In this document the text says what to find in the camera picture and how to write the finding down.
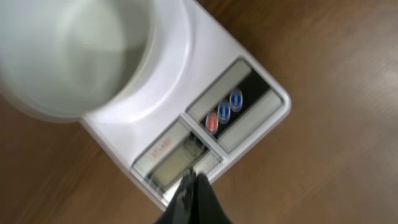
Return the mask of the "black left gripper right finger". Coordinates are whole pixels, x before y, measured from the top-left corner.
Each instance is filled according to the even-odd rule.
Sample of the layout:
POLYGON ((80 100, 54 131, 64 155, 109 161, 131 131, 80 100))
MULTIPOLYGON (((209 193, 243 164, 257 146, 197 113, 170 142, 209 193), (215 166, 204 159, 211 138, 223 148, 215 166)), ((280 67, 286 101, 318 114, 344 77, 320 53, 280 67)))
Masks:
POLYGON ((192 223, 194 224, 232 224, 205 174, 198 174, 194 182, 192 204, 192 223))

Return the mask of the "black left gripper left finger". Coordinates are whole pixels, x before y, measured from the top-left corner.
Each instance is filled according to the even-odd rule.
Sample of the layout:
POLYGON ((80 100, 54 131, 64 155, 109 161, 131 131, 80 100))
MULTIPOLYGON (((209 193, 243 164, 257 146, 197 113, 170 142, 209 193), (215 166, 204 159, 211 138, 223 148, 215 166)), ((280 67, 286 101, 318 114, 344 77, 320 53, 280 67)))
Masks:
POLYGON ((172 201, 155 224, 188 224, 190 223, 193 203, 194 183, 197 177, 193 168, 183 176, 172 201))

